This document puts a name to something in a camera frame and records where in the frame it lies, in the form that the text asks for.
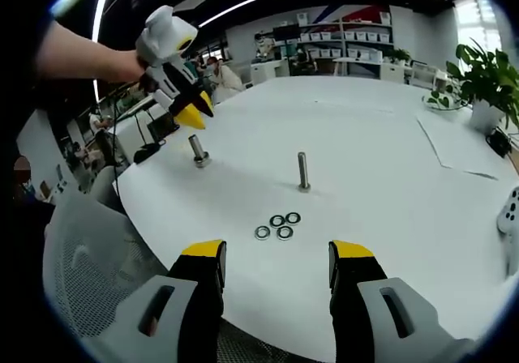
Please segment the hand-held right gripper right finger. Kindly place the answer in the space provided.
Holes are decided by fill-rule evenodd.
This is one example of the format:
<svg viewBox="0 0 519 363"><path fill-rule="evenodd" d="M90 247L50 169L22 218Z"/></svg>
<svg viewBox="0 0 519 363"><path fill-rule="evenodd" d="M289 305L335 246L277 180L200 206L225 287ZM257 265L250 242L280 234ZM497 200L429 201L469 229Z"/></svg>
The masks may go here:
<svg viewBox="0 0 519 363"><path fill-rule="evenodd" d="M337 362L468 362L474 342L456 339L435 307L389 278L366 247L333 240L329 304Z"/></svg>

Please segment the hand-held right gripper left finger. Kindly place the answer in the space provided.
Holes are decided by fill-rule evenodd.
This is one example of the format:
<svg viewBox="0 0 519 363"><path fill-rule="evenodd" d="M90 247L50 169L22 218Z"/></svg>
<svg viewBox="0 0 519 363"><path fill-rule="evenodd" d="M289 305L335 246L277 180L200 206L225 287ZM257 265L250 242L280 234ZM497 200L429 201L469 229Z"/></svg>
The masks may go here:
<svg viewBox="0 0 519 363"><path fill-rule="evenodd" d="M188 246L167 275L123 300L114 322L82 341L94 362L215 362L223 314L226 243Z"/></svg>

